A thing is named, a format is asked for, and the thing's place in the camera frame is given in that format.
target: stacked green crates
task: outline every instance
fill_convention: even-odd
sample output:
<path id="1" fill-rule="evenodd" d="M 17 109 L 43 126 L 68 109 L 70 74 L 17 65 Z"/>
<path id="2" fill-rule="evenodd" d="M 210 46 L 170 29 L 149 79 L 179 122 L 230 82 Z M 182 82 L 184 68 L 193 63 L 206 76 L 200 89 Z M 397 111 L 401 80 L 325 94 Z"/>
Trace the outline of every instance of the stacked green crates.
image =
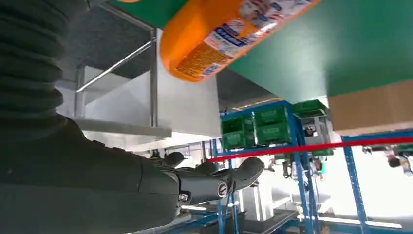
<path id="1" fill-rule="evenodd" d="M 222 120 L 222 141 L 226 150 L 255 146 L 252 115 L 241 115 Z"/>
<path id="2" fill-rule="evenodd" d="M 299 118 L 310 118 L 315 116 L 326 116 L 328 108 L 319 100 L 299 102 L 292 105 L 293 113 Z"/>
<path id="3" fill-rule="evenodd" d="M 285 106 L 256 111 L 255 126 L 259 145 L 291 143 Z"/>

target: screw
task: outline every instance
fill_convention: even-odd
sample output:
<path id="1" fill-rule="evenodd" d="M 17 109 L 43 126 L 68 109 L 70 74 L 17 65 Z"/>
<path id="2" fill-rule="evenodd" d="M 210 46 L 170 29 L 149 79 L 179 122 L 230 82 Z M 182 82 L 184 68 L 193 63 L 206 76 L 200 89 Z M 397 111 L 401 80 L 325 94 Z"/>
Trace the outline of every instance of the screw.
<path id="1" fill-rule="evenodd" d="M 188 195 L 187 194 L 179 194 L 178 201 L 180 201 L 180 202 L 188 201 Z"/>
<path id="2" fill-rule="evenodd" d="M 219 197 L 224 197 L 227 192 L 228 192 L 228 186 L 223 182 L 220 183 L 218 185 L 218 196 Z"/>

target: robotic arm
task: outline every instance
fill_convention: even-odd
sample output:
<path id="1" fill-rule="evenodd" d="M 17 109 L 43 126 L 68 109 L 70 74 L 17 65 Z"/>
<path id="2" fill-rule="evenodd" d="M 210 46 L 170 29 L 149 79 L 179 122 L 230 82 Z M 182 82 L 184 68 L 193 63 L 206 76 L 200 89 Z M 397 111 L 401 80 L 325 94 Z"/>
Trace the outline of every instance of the robotic arm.
<path id="1" fill-rule="evenodd" d="M 68 22 L 92 0 L 0 0 L 0 233 L 122 234 L 165 225 L 176 207 L 252 184 L 257 158 L 174 169 L 89 141 L 56 113 Z"/>

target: red bar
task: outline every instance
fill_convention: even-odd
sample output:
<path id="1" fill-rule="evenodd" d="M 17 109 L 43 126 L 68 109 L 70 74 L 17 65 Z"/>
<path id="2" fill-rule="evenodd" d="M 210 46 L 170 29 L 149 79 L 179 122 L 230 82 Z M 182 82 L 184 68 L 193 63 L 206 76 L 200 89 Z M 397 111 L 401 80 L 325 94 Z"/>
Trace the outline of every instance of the red bar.
<path id="1" fill-rule="evenodd" d="M 304 152 L 304 151 L 316 151 L 316 150 L 327 150 L 333 148 L 342 148 L 358 145 L 397 145 L 402 143 L 413 143 L 413 137 L 401 137 L 401 138 L 390 138 L 390 139 L 375 139 L 375 140 L 357 140 L 357 141 L 348 141 L 341 143 L 331 143 L 331 144 L 321 144 L 321 145 L 306 145 L 298 147 L 289 147 L 283 149 L 274 149 L 274 150 L 265 150 L 259 152 L 251 153 L 237 153 L 234 152 L 233 155 L 215 157 L 209 159 L 210 162 L 222 162 L 229 159 L 241 158 L 241 157 L 252 157 L 252 156 L 261 156 L 261 155 L 274 155 L 274 154 L 288 154 L 294 152 Z"/>

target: white panel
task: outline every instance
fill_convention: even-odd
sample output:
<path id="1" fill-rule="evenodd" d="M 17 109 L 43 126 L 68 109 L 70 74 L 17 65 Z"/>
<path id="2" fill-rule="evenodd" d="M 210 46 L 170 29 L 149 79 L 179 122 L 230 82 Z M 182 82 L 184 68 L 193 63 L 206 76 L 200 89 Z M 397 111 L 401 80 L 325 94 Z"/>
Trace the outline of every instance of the white panel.
<path id="1" fill-rule="evenodd" d="M 63 95 L 63 103 L 56 108 L 56 111 L 66 117 L 73 117 L 75 112 L 75 92 L 71 89 L 56 86 Z"/>
<path id="2" fill-rule="evenodd" d="M 200 83 L 182 81 L 165 70 L 160 57 L 158 111 L 159 125 L 174 132 L 221 136 L 216 78 Z"/>
<path id="3" fill-rule="evenodd" d="M 84 82 L 86 83 L 87 81 L 99 75 L 102 72 L 102 70 L 86 66 L 84 72 Z M 123 84 L 128 83 L 129 81 L 130 80 L 128 78 L 121 77 L 113 73 L 109 73 L 100 80 L 93 83 L 84 91 L 85 103 L 87 104 L 99 98 L 100 96 L 103 96 L 104 94 L 116 89 L 117 87 L 120 87 Z"/>
<path id="4" fill-rule="evenodd" d="M 86 105 L 85 118 L 149 126 L 149 82 L 145 72 L 104 94 Z"/>

